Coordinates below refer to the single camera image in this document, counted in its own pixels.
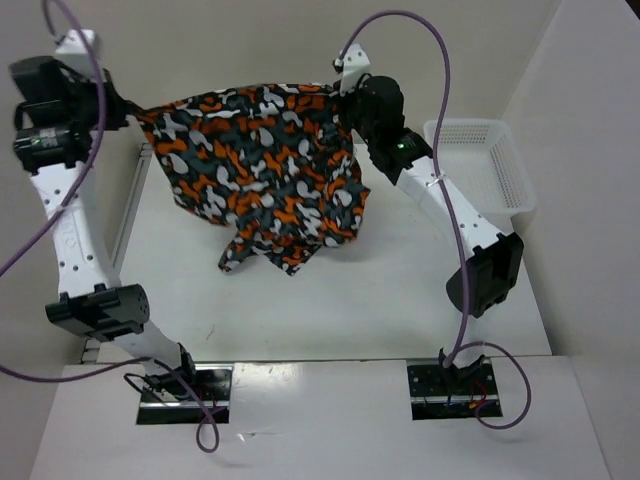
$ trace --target white wall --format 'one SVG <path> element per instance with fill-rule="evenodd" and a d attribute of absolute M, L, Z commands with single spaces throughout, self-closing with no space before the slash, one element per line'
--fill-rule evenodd
<path fill-rule="evenodd" d="M 615 479 L 640 470 L 640 21 L 623 0 L 563 0 L 505 114 L 539 208 L 527 268 L 572 354 Z"/>
<path fill-rule="evenodd" d="M 384 8 L 408 8 L 434 23 L 451 51 L 450 115 L 495 118 L 558 0 L 69 3 L 83 23 L 100 25 L 105 63 L 122 94 L 147 107 L 252 83 L 333 83 L 331 62 L 355 27 Z M 415 22 L 391 18 L 360 40 L 375 72 L 399 81 L 409 123 L 421 131 L 442 98 L 442 59 L 433 38 Z"/>
<path fill-rule="evenodd" d="M 50 54 L 39 2 L 12 1 L 0 16 L 0 262 L 4 262 L 44 222 L 36 191 L 13 154 L 13 109 L 21 101 L 8 64 Z M 136 158 L 130 132 L 110 134 L 98 158 L 98 191 L 105 238 L 115 240 Z M 51 326 L 44 305 L 57 297 L 53 246 L 46 238 L 0 279 L 0 363 L 21 371 L 57 376 L 77 361 L 79 342 Z M 0 477 L 29 477 L 49 414 L 55 386 L 15 381 L 0 375 Z"/>

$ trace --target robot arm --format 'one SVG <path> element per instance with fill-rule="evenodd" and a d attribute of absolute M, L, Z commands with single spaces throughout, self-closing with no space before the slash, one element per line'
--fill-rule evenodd
<path fill-rule="evenodd" d="M 348 128 L 364 139 L 373 164 L 411 197 L 455 248 L 451 219 L 444 203 L 444 182 L 456 211 L 470 283 L 470 314 L 482 316 L 503 302 L 516 283 L 523 243 L 515 233 L 505 235 L 489 223 L 465 198 L 446 174 L 437 176 L 432 149 L 417 133 L 404 126 L 404 96 L 395 80 L 372 76 L 360 45 L 349 47 L 344 61 L 334 62 L 341 79 L 340 115 Z M 462 311 L 460 270 L 447 282 L 447 294 Z"/>
<path fill-rule="evenodd" d="M 99 39 L 84 32 L 94 51 Z M 87 52 L 74 31 L 54 57 L 32 57 L 11 65 L 11 75 L 25 98 L 16 109 L 14 151 L 30 173 L 47 216 L 59 214 L 71 185 L 85 168 L 91 128 L 98 109 L 96 85 Z M 126 102 L 117 94 L 108 71 L 107 130 L 127 126 Z M 32 127 L 24 128 L 27 115 Z M 133 357 L 163 361 L 193 384 L 195 367 L 187 351 L 163 335 L 150 319 L 140 285 L 123 286 L 107 253 L 97 212 L 94 172 L 89 171 L 53 227 L 58 259 L 57 302 L 46 306 L 49 320 L 70 333 L 113 342 Z M 149 383 L 176 397 L 182 387 L 155 362 L 144 362 Z"/>

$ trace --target white table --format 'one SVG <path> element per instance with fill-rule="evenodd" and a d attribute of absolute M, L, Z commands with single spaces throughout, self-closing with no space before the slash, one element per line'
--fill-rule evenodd
<path fill-rule="evenodd" d="M 508 360 L 493 365 L 500 422 L 517 415 L 524 387 Z M 475 419 L 412 421 L 403 361 L 236 364 L 214 455 L 196 448 L 195 425 L 136 426 L 139 396 L 110 372 L 60 385 L 31 480 L 608 479 L 570 362 L 522 365 L 530 414 L 490 432 Z"/>
<path fill-rule="evenodd" d="M 358 239 L 321 249 L 293 278 L 261 257 L 235 273 L 221 273 L 218 259 L 234 229 L 212 226 L 175 206 L 152 159 L 123 282 L 145 288 L 153 321 L 196 361 L 437 356 L 459 325 L 460 313 L 445 292 L 456 254 L 366 154 L 359 158 L 372 193 Z M 487 340 L 514 355 L 551 353 L 524 265 L 508 300 L 482 317 L 480 326 Z M 99 361 L 123 356 L 105 345 Z"/>

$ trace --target camouflage cloth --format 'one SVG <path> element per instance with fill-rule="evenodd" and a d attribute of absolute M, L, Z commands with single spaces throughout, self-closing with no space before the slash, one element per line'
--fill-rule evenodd
<path fill-rule="evenodd" d="M 329 86 L 257 85 L 133 106 L 177 205 L 237 235 L 219 267 L 260 254 L 289 275 L 356 238 L 369 189 Z"/>

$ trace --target white basket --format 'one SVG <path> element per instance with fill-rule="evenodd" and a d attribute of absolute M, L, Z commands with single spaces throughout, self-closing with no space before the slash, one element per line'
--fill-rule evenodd
<path fill-rule="evenodd" d="M 436 121 L 424 124 L 433 145 Z M 509 126 L 499 120 L 445 119 L 438 157 L 442 170 L 484 215 L 529 212 L 536 196 Z"/>

